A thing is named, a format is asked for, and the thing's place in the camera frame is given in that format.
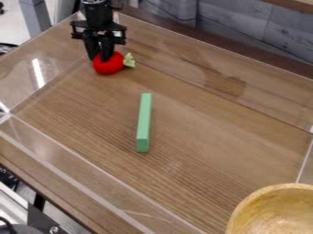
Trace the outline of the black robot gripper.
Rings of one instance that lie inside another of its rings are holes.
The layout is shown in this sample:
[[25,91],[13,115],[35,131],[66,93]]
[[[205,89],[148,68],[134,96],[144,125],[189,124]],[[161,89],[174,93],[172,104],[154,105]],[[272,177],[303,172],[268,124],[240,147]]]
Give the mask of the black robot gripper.
[[85,42],[89,58],[94,59],[100,53],[100,41],[102,44],[102,60],[109,61],[114,54],[116,44],[126,44],[128,27],[110,22],[104,27],[93,27],[86,20],[71,21],[71,37]]

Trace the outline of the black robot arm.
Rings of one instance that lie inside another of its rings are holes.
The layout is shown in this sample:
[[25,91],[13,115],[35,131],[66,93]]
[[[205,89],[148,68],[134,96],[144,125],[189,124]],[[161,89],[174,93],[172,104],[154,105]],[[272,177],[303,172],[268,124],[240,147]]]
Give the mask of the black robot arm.
[[114,21],[114,11],[121,6],[114,6],[112,0],[81,0],[85,6],[85,20],[70,23],[71,37],[85,43],[90,60],[101,56],[109,61],[116,52],[117,45],[126,44],[128,27]]

